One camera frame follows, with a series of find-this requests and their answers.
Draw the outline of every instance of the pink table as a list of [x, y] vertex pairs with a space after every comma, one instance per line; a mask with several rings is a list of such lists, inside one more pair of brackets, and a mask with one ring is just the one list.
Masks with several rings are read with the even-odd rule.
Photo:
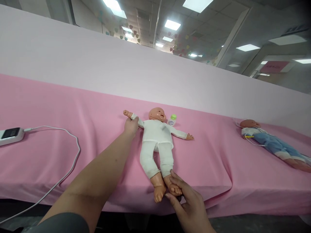
[[[65, 128], [79, 138], [81, 154], [73, 173], [43, 201], [52, 205], [74, 177], [123, 129], [124, 109], [147, 119], [159, 106], [177, 114], [176, 128], [194, 141], [174, 138], [175, 171], [200, 192], [210, 216], [243, 213], [307, 214], [311, 210], [311, 174], [240, 137], [229, 117], [161, 105], [71, 87], [0, 75], [0, 129]], [[264, 126], [302, 153], [311, 151], [311, 138], [283, 127]], [[142, 131], [132, 144], [119, 185], [104, 211], [170, 214], [164, 199], [153, 201], [153, 188], [139, 163]], [[30, 132], [19, 143], [0, 147], [0, 198], [37, 202], [67, 171], [76, 155], [73, 137], [60, 130]]]

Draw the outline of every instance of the blue pants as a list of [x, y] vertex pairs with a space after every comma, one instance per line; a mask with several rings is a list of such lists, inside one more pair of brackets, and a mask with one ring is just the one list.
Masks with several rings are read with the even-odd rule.
[[291, 156], [301, 158], [306, 163], [311, 164], [311, 158], [300, 154], [294, 147], [288, 145], [286, 142], [282, 141], [276, 136], [272, 136], [266, 133], [258, 133], [254, 134], [254, 140], [256, 140], [261, 145], [265, 145], [266, 150], [272, 154], [276, 155], [277, 152], [285, 152]]

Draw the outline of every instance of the white bottle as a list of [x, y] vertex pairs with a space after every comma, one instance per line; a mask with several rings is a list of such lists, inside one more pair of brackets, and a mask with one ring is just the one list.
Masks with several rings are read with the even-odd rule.
[[170, 126], [174, 126], [176, 124], [177, 116], [175, 114], [171, 115], [171, 118], [167, 120], [167, 124]]

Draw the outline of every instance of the baby doll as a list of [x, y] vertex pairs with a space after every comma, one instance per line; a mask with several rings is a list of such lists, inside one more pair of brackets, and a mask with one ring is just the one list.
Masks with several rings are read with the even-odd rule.
[[[132, 120], [137, 117], [134, 113], [127, 110], [124, 110], [123, 114]], [[171, 177], [170, 171], [173, 169], [174, 164], [171, 134], [185, 140], [194, 139], [192, 135], [176, 130], [174, 127], [164, 123], [165, 120], [164, 110], [159, 107], [150, 110], [149, 120], [142, 121], [140, 118], [138, 120], [138, 126], [144, 129], [140, 164], [155, 188], [154, 198], [156, 203], [162, 201], [166, 191], [164, 183], [172, 195], [179, 196], [182, 194], [181, 189], [169, 179]], [[161, 172], [153, 159], [154, 151], [159, 152]]]
[[259, 144], [264, 145], [266, 150], [289, 164], [293, 168], [311, 173], [311, 158], [300, 154], [292, 146], [281, 139], [273, 136], [260, 128], [260, 124], [254, 120], [244, 120], [240, 123], [242, 137], [253, 136]]

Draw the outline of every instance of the white onesie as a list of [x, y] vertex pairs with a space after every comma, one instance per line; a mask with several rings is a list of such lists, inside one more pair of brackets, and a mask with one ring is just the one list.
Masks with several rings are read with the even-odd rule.
[[187, 134], [175, 129], [174, 127], [163, 123], [159, 120], [138, 120], [139, 127], [144, 129], [143, 145], [140, 152], [140, 164], [142, 165], [147, 176], [152, 178], [159, 172], [159, 169], [153, 159], [153, 152], [159, 152], [160, 168], [163, 177], [170, 174], [173, 169], [174, 159], [172, 154], [173, 141], [172, 135], [182, 139], [187, 138]]

